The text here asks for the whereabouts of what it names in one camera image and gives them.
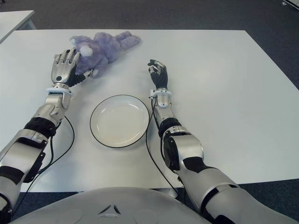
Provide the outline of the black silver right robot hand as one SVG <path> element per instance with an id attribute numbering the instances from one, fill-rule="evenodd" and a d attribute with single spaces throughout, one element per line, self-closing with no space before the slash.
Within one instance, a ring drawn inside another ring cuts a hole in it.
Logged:
<path id="1" fill-rule="evenodd" d="M 168 73 L 167 67 L 160 61 L 150 59 L 148 65 L 148 71 L 150 73 L 151 79 L 156 86 L 156 89 L 167 88 L 168 84 Z"/>

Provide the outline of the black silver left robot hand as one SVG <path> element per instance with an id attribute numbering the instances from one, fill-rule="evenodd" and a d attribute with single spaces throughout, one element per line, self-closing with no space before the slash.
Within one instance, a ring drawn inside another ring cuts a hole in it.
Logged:
<path id="1" fill-rule="evenodd" d="M 75 48 L 66 49 L 62 54 L 55 55 L 51 70 L 53 86 L 70 88 L 91 76 L 93 69 L 76 74 L 80 52 Z"/>

